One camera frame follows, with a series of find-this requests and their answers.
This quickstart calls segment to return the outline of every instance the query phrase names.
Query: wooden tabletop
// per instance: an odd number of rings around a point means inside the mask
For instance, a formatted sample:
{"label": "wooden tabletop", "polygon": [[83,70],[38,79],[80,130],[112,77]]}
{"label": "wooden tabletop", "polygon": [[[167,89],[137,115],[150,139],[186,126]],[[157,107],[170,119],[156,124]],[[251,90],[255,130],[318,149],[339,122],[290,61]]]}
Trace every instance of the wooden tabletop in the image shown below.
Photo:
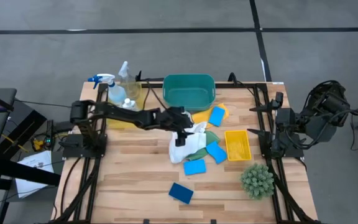
{"label": "wooden tabletop", "polygon": [[[283,92],[283,107],[289,107],[284,85],[267,83],[267,86],[270,99],[275,97],[276,91]],[[81,100],[96,99],[97,92],[92,87],[93,83],[84,83]],[[162,99],[162,90],[156,88],[155,91]],[[221,138],[219,145],[223,149],[226,150],[225,131],[259,129],[257,113],[249,111],[255,106],[255,100],[246,89],[217,88],[214,105],[219,103],[225,104],[229,117],[220,127],[208,130]],[[150,94],[145,109],[156,107],[160,107],[159,102]],[[101,160],[92,223],[142,223],[145,218],[151,223],[209,223],[211,219],[216,219],[218,223],[275,223],[272,199],[251,200],[240,187],[239,177],[246,167],[265,163],[256,135],[249,133],[251,161],[224,161],[217,165],[212,157],[206,156],[207,172],[186,176],[182,163],[170,162],[170,132],[108,128],[106,133],[108,147]],[[74,161],[67,160],[63,168],[55,201],[58,214],[63,184]],[[305,168],[295,159],[284,158],[283,163],[290,193],[306,214],[317,219]],[[83,159],[76,165],[68,181],[64,208],[77,194],[82,168]],[[189,205],[168,195],[174,182],[194,190]],[[280,193],[279,198],[282,216],[286,219]],[[85,217],[87,203],[86,195],[81,218]]]}

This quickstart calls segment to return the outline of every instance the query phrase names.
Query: green succulent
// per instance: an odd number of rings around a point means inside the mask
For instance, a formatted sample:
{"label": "green succulent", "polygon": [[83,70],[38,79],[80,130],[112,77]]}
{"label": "green succulent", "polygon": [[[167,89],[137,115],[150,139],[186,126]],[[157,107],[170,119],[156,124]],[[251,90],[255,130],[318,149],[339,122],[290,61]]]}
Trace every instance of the green succulent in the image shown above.
{"label": "green succulent", "polygon": [[273,174],[263,164],[254,164],[241,174],[241,187],[251,199],[260,200],[273,195]]}

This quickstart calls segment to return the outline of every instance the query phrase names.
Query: spray bottle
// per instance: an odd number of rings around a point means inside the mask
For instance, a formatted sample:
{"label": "spray bottle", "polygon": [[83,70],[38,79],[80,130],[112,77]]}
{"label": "spray bottle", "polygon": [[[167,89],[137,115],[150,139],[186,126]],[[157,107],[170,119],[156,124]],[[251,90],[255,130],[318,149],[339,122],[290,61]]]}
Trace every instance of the spray bottle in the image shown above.
{"label": "spray bottle", "polygon": [[142,85],[136,82],[135,77],[129,74],[128,62],[122,64],[118,75],[122,77],[121,86],[124,87],[127,97],[131,100],[136,100],[140,96]]}
{"label": "spray bottle", "polygon": [[115,105],[121,106],[127,98],[125,89],[114,82],[115,76],[111,74],[97,74],[88,79],[88,82],[94,82],[93,89],[98,83],[105,82],[109,85],[109,99]]}

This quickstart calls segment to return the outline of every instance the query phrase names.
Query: gray floor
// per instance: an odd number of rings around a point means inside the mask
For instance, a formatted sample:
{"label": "gray floor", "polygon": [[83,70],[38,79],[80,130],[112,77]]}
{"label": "gray floor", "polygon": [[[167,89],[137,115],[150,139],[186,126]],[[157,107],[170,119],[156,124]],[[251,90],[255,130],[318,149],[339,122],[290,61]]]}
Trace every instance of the gray floor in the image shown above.
{"label": "gray floor", "polygon": [[[358,27],[358,1],[257,0],[261,26]],[[0,30],[253,27],[248,1],[231,0],[0,0]],[[358,108],[358,32],[263,33],[273,81],[285,82],[299,111],[319,82],[338,80]],[[235,72],[263,81],[254,33],[0,35],[0,87],[22,100],[69,105],[95,73],[116,73],[123,60],[134,74]],[[49,119],[67,120],[65,108],[33,105]],[[358,151],[350,151],[349,121],[331,142],[306,152],[319,219],[358,223]],[[56,190],[14,202],[5,223],[47,222]]]}

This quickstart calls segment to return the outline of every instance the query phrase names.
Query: black metal frame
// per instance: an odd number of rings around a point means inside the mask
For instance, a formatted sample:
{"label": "black metal frame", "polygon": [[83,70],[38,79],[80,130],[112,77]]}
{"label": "black metal frame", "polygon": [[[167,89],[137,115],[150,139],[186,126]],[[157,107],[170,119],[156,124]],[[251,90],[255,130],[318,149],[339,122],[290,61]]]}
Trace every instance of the black metal frame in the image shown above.
{"label": "black metal frame", "polygon": [[[144,81],[141,79],[141,72],[139,72],[138,76],[136,76],[136,80],[137,81]],[[158,79],[153,79],[153,80],[158,80],[158,81],[162,81],[163,78],[158,78]],[[235,76],[235,74],[231,73],[229,75],[228,78],[229,82],[232,83],[216,83],[215,86],[216,88],[248,88],[248,89],[252,89],[252,91],[254,92],[254,98],[255,98],[255,104],[256,106],[260,106],[260,96],[259,96],[259,90],[262,92],[263,94],[263,98],[265,103],[269,102],[269,94],[268,94],[268,90],[267,90],[267,85],[266,83],[242,83],[241,85],[239,85],[237,83],[237,78]],[[162,88],[162,83],[150,83],[150,86],[152,88]],[[143,83],[142,84],[143,88],[148,88],[148,84]],[[98,96],[96,101],[101,101],[101,97],[102,97],[102,93],[105,90],[105,86],[103,85],[99,85],[98,88]],[[259,127],[260,130],[265,131],[265,123],[264,123],[264,118],[263,118],[263,114],[262,112],[257,112],[257,116],[258,116],[258,121],[259,121]],[[270,127],[270,130],[273,130],[273,117],[270,115],[268,116],[268,124]],[[103,123],[102,123],[102,130],[105,130],[106,128],[106,119],[103,119]],[[261,144],[260,149],[261,152],[267,150],[265,147],[267,147],[267,145]],[[99,167],[100,165],[100,161],[101,158],[96,158],[95,159],[95,166]],[[266,164],[268,165],[269,169],[273,169],[273,161],[271,158],[269,157],[265,157],[265,161]],[[280,181],[282,183],[282,186],[284,186],[285,189],[288,190],[287,187],[287,182],[285,179],[285,172],[284,172],[284,166],[283,166],[283,162],[281,159],[276,159],[277,161],[277,167],[278,167],[278,176],[280,177]],[[83,171],[81,174],[81,182],[80,182],[80,189],[82,189],[85,185],[85,182],[87,180],[87,176],[88,176],[88,169],[89,169],[89,164],[90,164],[90,158],[85,158],[85,163],[83,166]],[[94,204],[94,196],[96,194],[96,184],[97,184],[97,176],[98,176],[98,172],[99,169],[96,171],[96,178],[93,181],[93,183],[91,184],[91,188],[90,188],[90,192],[89,192],[89,199],[88,199],[88,206],[86,208],[86,218],[85,220],[79,220],[80,217],[80,212],[81,212],[81,202],[78,204],[78,206],[75,209],[74,212],[74,217],[73,220],[75,222],[79,222],[79,223],[90,223],[91,220],[91,216],[92,216],[92,211],[93,211],[93,204]],[[291,209],[291,206],[289,205],[289,203],[284,200],[285,202],[285,210],[287,212],[287,217],[288,220],[283,220],[282,219],[282,215],[281,215],[281,209],[280,209],[280,204],[278,202],[278,194],[277,194],[277,190],[276,187],[273,191],[273,195],[272,195],[272,201],[273,201],[273,208],[274,208],[274,212],[275,212],[275,218],[276,218],[276,222],[277,223],[286,223],[286,222],[294,222],[294,216],[293,216],[293,212]],[[211,223],[217,223],[216,220],[211,220]]]}

